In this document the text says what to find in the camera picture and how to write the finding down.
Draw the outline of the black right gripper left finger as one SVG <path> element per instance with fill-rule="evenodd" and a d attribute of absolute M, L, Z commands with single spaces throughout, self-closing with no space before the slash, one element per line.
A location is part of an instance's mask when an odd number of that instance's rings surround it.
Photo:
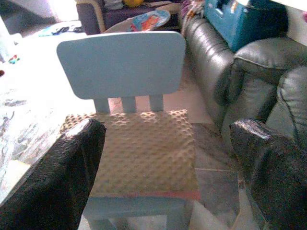
<path fill-rule="evenodd" d="M 1 229 L 78 229 L 105 135 L 104 124 L 93 118 L 64 132 L 2 201 Z"/>

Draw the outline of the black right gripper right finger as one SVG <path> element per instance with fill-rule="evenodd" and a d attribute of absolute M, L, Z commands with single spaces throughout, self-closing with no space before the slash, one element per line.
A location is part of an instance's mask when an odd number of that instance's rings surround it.
<path fill-rule="evenodd" d="M 271 230 L 307 228 L 307 153 L 252 119 L 230 125 L 230 139 L 251 197 Z"/>

